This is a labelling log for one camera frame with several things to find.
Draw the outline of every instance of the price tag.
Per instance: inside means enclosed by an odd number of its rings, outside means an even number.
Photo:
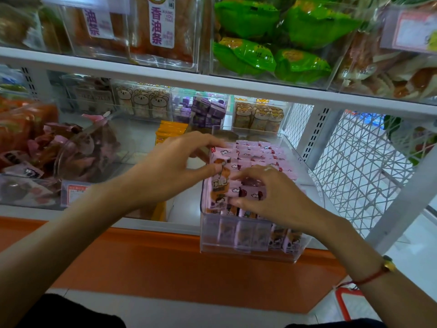
[[[91,183],[85,182],[63,181],[61,187],[61,206],[71,206],[91,185]]]
[[[398,17],[392,47],[406,51],[437,52],[437,14],[402,11]]]

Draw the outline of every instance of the store shelf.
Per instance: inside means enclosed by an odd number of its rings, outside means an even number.
[[[243,79],[206,76],[7,47],[0,47],[0,62],[6,64],[20,62],[23,66],[36,67],[41,70],[74,72],[99,77],[152,82],[154,84],[194,90],[321,105],[327,108],[360,110],[380,114],[390,113],[400,116],[420,117],[423,115],[437,115],[437,107],[426,104],[252,82]]]

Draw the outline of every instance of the orange shelf base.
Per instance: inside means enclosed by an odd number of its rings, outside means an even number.
[[[0,217],[0,250],[44,223]],[[110,228],[53,287],[308,313],[345,276],[324,250],[291,264],[200,253],[198,236]]]

